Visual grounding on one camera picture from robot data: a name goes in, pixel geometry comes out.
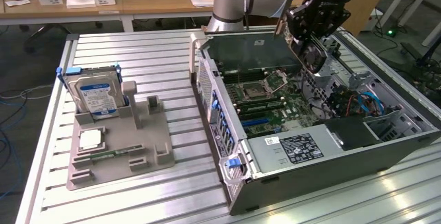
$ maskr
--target black sticker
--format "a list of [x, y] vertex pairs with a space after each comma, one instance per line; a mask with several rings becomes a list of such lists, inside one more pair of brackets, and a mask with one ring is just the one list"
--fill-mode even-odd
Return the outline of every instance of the black sticker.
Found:
[[280, 139], [285, 152], [293, 164], [299, 164], [324, 157], [311, 134], [303, 134]]

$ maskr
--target metal frame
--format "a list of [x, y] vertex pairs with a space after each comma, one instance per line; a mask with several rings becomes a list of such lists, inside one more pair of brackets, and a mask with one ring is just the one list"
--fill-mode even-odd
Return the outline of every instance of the metal frame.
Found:
[[[173, 224], [353, 223], [353, 220], [363, 223], [440, 222], [441, 142], [417, 150], [380, 174], [246, 215], [229, 215], [190, 85], [189, 37], [196, 31], [201, 30], [81, 35], [79, 41], [66, 43], [62, 66], [107, 65], [118, 58], [125, 80], [135, 80], [141, 85], [135, 97], [160, 95], [165, 101], [178, 163], [161, 173], [69, 193], [65, 166], [75, 105], [58, 83], [17, 223], [82, 220], [87, 223], [130, 221]], [[351, 38], [364, 53], [369, 53]]]
[[[420, 4], [421, 4], [423, 1], [424, 0], [416, 0], [415, 1], [415, 3], [412, 4], [409, 10], [407, 11], [404, 17], [400, 20], [400, 23], [399, 23], [400, 26], [404, 26], [405, 25], [405, 23], [408, 22], [411, 16], [413, 15], [413, 13], [415, 13], [415, 11], [416, 11], [416, 9], [420, 6]], [[381, 26], [385, 26], [385, 23], [388, 22], [388, 19], [389, 19], [391, 15], [392, 15], [393, 11], [396, 10], [400, 2], [401, 2], [401, 0], [395, 0], [392, 2], [391, 6], [388, 8], [387, 13], [384, 14], [384, 16], [383, 16], [383, 18], [380, 20]], [[429, 34], [429, 36], [427, 37], [427, 39], [424, 40], [424, 42], [421, 43], [421, 45], [423, 46], [429, 46], [433, 43], [433, 41], [436, 39], [436, 36], [439, 34], [441, 34], [441, 22], [438, 25], [438, 27], [435, 28], [435, 30], [432, 31], [432, 33]]]

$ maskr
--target gray carpet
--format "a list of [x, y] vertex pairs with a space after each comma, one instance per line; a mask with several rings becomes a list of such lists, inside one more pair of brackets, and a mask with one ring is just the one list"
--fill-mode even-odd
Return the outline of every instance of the gray carpet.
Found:
[[[393, 0], [381, 0], [379, 7], [385, 10]], [[393, 16], [400, 15], [404, 7], [411, 3], [412, 0], [404, 0], [400, 4], [397, 11]], [[190, 20], [184, 19], [168, 19], [164, 20], [164, 27], [158, 27], [156, 24], [157, 20], [146, 22], [137, 22], [137, 30], [157, 30], [157, 29], [180, 29], [192, 28]], [[438, 23], [441, 21], [440, 13], [431, 10], [425, 6], [420, 6], [415, 16], [411, 18], [407, 29], [408, 34], [399, 34], [393, 39], [397, 43], [407, 41], [411, 42], [417, 49], [424, 53], [427, 48], [420, 45]], [[208, 24], [208, 18], [197, 18], [198, 24]], [[29, 89], [39, 85], [51, 84], [55, 78], [55, 69], [59, 65], [61, 55], [63, 51], [65, 38], [59, 30], [51, 30], [34, 45], [37, 52], [27, 54], [23, 51], [23, 43], [29, 36], [42, 26], [31, 25], [30, 32], [23, 33], [18, 26], [10, 26], [9, 31], [0, 36], [0, 92], [11, 89]], [[103, 28], [98, 29], [95, 23], [78, 23], [69, 24], [69, 29], [78, 34], [93, 34], [93, 33], [113, 33], [123, 32], [121, 22], [109, 21], [103, 22]], [[6, 30], [7, 27], [0, 26], [0, 31]], [[372, 33], [363, 33], [359, 36], [364, 44], [375, 51], [389, 48], [393, 44], [384, 39], [376, 37]], [[389, 50], [383, 53], [384, 57], [396, 61], [403, 61], [403, 55], [400, 49]], [[436, 57], [440, 59], [441, 49], [438, 50]], [[35, 95], [45, 95], [51, 89], [39, 90]], [[11, 101], [11, 103], [21, 103], [23, 99]], [[27, 115], [21, 123], [7, 130], [9, 137], [14, 142], [18, 150], [19, 159], [22, 162], [25, 179], [27, 179], [29, 171], [31, 169], [33, 157], [35, 147], [39, 139], [41, 128], [43, 119], [46, 116], [49, 98], [41, 100], [30, 100], [27, 102]], [[17, 107], [0, 105], [0, 121], [14, 112]], [[0, 154], [0, 164], [6, 159], [5, 153]], [[0, 193], [9, 191], [14, 186], [18, 179], [18, 168], [10, 160], [6, 167], [0, 170]], [[15, 223], [17, 212], [23, 196], [25, 184], [21, 184], [15, 189], [14, 193], [0, 200], [0, 223], [11, 224]]]

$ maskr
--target blue hard drive label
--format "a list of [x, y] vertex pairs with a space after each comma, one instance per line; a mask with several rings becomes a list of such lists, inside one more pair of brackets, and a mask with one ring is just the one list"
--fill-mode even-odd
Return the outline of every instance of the blue hard drive label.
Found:
[[114, 97], [109, 94], [110, 84], [94, 84], [81, 87], [85, 104], [90, 112], [97, 116], [103, 116], [117, 112], [117, 103]]

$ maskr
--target blue wire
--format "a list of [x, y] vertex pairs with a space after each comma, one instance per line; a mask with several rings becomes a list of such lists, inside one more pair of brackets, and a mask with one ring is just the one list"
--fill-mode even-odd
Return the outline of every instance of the blue wire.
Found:
[[[10, 103], [6, 103], [3, 101], [0, 101], [0, 104], [5, 104], [5, 105], [9, 105], [9, 106], [19, 106], [23, 111], [22, 111], [22, 116], [21, 118], [13, 122], [10, 125], [5, 126], [5, 127], [0, 127], [0, 131], [3, 133], [5, 130], [13, 128], [22, 120], [23, 118], [26, 117], [27, 115], [27, 107], [22, 104], [10, 104]], [[10, 147], [10, 150], [11, 150], [11, 153], [13, 153], [13, 157], [15, 159], [15, 163], [17, 163], [17, 166], [18, 166], [18, 169], [19, 169], [19, 179], [17, 181], [17, 183], [14, 184], [14, 186], [11, 187], [11, 189], [3, 193], [3, 195], [0, 196], [0, 201], [2, 199], [11, 193], [14, 192], [14, 190], [19, 187], [19, 185], [23, 183], [23, 168], [22, 168], [22, 163], [21, 163], [21, 160], [19, 160], [19, 156], [17, 154], [17, 149], [15, 149], [15, 146], [14, 144], [10, 142], [9, 138], [6, 137], [5, 139], [0, 139], [0, 141], [3, 142], [3, 144]]]
[[2, 127], [2, 130], [9, 130], [9, 129], [13, 128], [13, 127], [14, 127], [14, 126], [15, 126], [15, 125], [23, 120], [23, 118], [26, 117], [26, 115], [27, 115], [27, 107], [26, 107], [25, 105], [22, 105], [22, 104], [10, 104], [10, 103], [6, 103], [6, 102], [3, 102], [3, 101], [0, 101], [0, 104], [10, 105], [10, 106], [19, 106], [19, 107], [22, 107], [22, 109], [23, 109], [21, 118], [19, 118], [14, 123], [11, 123], [10, 125]]
[[363, 98], [361, 98], [361, 95], [367, 95], [367, 96], [369, 96], [369, 97], [373, 98], [373, 100], [375, 100], [375, 101], [377, 102], [377, 104], [379, 104], [381, 115], [384, 115], [384, 114], [385, 114], [385, 109], [384, 109], [384, 106], [381, 105], [381, 101], [380, 101], [380, 99], [377, 98], [377, 96], [376, 96], [372, 92], [369, 92], [369, 91], [365, 91], [364, 93], [361, 93], [361, 94], [359, 95], [359, 103], [360, 103], [363, 109], [364, 109], [367, 112], [369, 112], [369, 109], [368, 109], [368, 107], [364, 105], [364, 100], [363, 100]]
[[21, 163], [19, 157], [17, 155], [17, 150], [15, 150], [14, 144], [9, 141], [7, 138], [6, 139], [0, 139], [0, 141], [7, 146], [10, 146], [10, 149], [11, 149], [11, 152], [13, 152], [13, 156], [14, 156], [14, 159], [15, 159], [15, 163], [17, 163], [17, 166], [19, 168], [19, 179], [18, 179], [18, 182], [15, 183], [15, 185], [13, 186], [13, 188], [0, 196], [0, 201], [2, 201], [2, 199], [18, 188], [19, 184], [23, 183], [23, 170], [22, 170], [22, 163]]

